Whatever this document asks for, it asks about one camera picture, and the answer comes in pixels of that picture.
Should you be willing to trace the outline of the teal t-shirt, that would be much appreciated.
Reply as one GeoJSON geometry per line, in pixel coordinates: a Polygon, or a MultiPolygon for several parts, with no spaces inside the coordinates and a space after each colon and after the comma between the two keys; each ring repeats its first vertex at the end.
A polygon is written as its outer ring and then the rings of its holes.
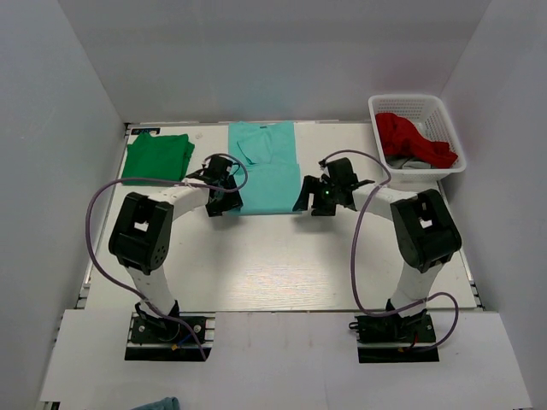
{"type": "Polygon", "coordinates": [[[240,215],[291,214],[301,190],[294,124],[237,122],[228,126],[228,153],[245,170],[235,172],[243,188],[240,215]]]}

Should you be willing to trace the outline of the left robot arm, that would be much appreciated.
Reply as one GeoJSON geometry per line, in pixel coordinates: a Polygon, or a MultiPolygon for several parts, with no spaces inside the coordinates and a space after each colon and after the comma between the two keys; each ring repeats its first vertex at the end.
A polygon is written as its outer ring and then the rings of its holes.
{"type": "Polygon", "coordinates": [[[126,268],[140,301],[136,313],[163,341],[182,331],[179,304],[163,270],[173,223],[204,208],[210,218],[243,207],[232,170],[244,166],[230,155],[211,155],[202,168],[154,195],[126,195],[109,239],[109,253],[126,268]]]}

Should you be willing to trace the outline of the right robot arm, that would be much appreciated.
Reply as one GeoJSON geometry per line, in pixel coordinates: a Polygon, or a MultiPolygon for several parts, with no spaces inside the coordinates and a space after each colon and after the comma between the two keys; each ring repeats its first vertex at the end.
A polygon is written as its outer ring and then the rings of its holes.
{"type": "Polygon", "coordinates": [[[462,247],[462,237],[441,194],[434,189],[421,192],[392,189],[391,175],[374,182],[360,180],[350,159],[320,162],[320,177],[306,175],[294,212],[311,211],[313,216],[332,217],[338,207],[358,213],[350,246],[350,282],[358,309],[372,318],[387,318],[387,333],[406,340],[417,329],[415,316],[426,311],[429,300],[446,296],[458,306],[454,296],[431,293],[436,277],[462,247]],[[385,310],[366,309],[359,298],[356,281],[356,252],[365,214],[373,214],[393,224],[403,269],[396,290],[385,310]]]}

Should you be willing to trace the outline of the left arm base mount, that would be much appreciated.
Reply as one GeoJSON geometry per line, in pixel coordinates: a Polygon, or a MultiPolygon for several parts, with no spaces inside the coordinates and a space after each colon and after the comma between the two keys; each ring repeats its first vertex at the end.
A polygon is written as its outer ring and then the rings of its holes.
{"type": "MultiPolygon", "coordinates": [[[[197,335],[205,357],[213,348],[215,316],[190,313],[180,317],[197,335]]],[[[161,329],[132,313],[126,340],[125,361],[203,362],[201,351],[191,333],[171,322],[169,329],[161,329]]]]}

